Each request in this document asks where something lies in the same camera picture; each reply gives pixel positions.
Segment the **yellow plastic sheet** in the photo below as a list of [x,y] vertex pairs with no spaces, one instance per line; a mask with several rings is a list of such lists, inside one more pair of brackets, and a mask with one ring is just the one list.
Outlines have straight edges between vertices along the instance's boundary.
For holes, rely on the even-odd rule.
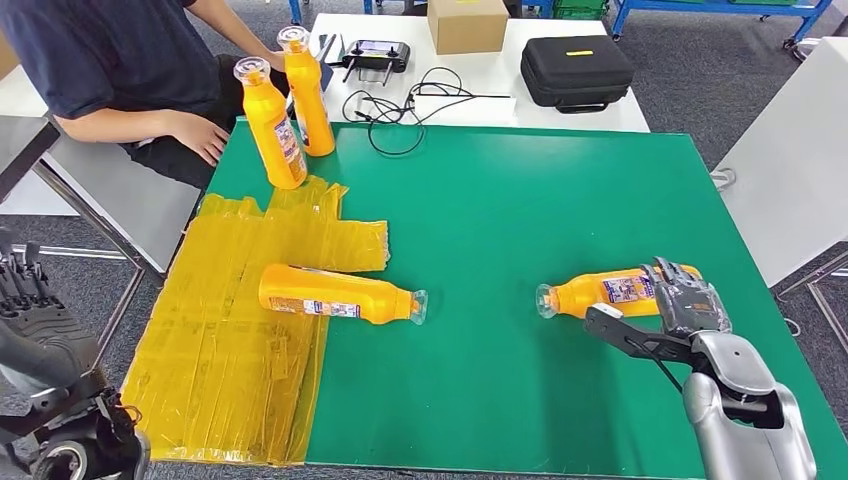
[[124,382],[154,460],[303,462],[328,319],[264,310],[257,288],[276,262],[385,268],[386,222],[339,220],[346,191],[310,177],[264,215],[252,198],[206,196]]

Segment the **lying bottle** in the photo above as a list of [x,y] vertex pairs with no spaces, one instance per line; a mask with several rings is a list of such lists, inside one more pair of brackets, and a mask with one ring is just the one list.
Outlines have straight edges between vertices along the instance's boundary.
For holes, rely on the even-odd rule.
[[427,315],[427,292],[407,292],[391,283],[310,268],[269,265],[259,281],[259,303],[278,312],[331,315],[382,325]]
[[[701,278],[694,267],[682,265],[687,272]],[[539,285],[536,289],[536,309],[539,315],[551,318],[564,313],[580,319],[596,303],[607,303],[625,317],[659,315],[654,289],[639,268],[606,273],[587,273],[572,278],[558,287]]]

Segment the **yellow bottle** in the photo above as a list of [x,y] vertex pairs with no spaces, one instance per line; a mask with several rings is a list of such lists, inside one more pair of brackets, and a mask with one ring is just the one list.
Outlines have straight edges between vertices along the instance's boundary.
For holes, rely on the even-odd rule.
[[303,150],[312,157],[329,155],[336,149],[336,140],[321,94],[321,65],[309,53],[309,32],[303,27],[286,27],[277,35],[277,43],[283,48]]
[[391,283],[340,273],[269,265],[259,281],[259,303],[278,312],[332,315],[382,325],[427,315],[427,292],[407,292]]
[[306,162],[286,116],[286,99],[271,83],[270,72],[271,65],[259,57],[243,58],[233,68],[244,85],[244,114],[268,181],[292,190],[306,179]]
[[[701,276],[694,267],[682,267],[693,275]],[[639,268],[587,273],[572,278],[565,285],[551,287],[542,284],[536,289],[536,309],[545,318],[565,313],[583,319],[586,318],[586,310],[596,303],[612,305],[625,317],[659,315],[653,287]]]

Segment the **floor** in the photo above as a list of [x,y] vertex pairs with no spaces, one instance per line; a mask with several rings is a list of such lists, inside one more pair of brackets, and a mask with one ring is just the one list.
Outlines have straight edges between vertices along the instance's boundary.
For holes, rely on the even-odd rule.
[[[288,3],[271,0],[230,0],[244,21],[268,45],[274,45],[277,31],[290,21]],[[302,7],[309,27],[318,12],[361,13],[358,0],[312,0]],[[384,14],[398,14],[402,2],[386,1]],[[829,33],[841,20],[832,8],[813,29],[813,36]],[[695,139],[708,168],[716,165],[757,114],[765,107],[797,62],[781,49],[782,40],[797,28],[798,20],[754,16],[721,16],[635,12],[628,18],[620,47],[637,67],[636,92],[651,130],[687,132]],[[201,35],[214,53],[238,50],[214,32],[201,26]],[[46,245],[109,248],[105,239],[76,219],[43,217],[0,217],[0,225],[19,232],[21,240]],[[817,259],[826,261],[841,250],[840,245]],[[79,317],[99,332],[132,271],[123,261],[48,257],[45,269],[53,278],[59,295]],[[807,271],[815,268],[812,264]],[[848,319],[848,279],[827,280],[823,289],[834,308]],[[132,360],[156,298],[148,281],[131,304],[105,359],[108,378],[120,384]],[[843,431],[848,431],[848,355],[840,348],[812,297],[804,289],[787,296],[779,307],[786,317],[801,327],[798,344],[816,374]],[[25,399],[10,387],[3,391],[0,411],[22,413]],[[271,469],[157,463],[150,479],[200,478],[314,478],[314,479],[427,479],[483,480],[516,479],[516,476],[395,472],[389,470],[348,470],[335,468]],[[22,478],[0,462],[0,479]],[[542,479],[545,477],[524,477]]]

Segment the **cardboard box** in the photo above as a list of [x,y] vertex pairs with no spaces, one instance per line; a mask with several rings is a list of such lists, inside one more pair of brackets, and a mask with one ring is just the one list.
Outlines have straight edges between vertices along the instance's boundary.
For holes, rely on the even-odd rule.
[[509,17],[503,0],[429,0],[437,55],[500,52]]
[[3,32],[0,32],[0,78],[5,77],[17,66],[18,57],[15,56],[15,52],[12,51],[12,47],[9,46],[6,37],[3,36]]

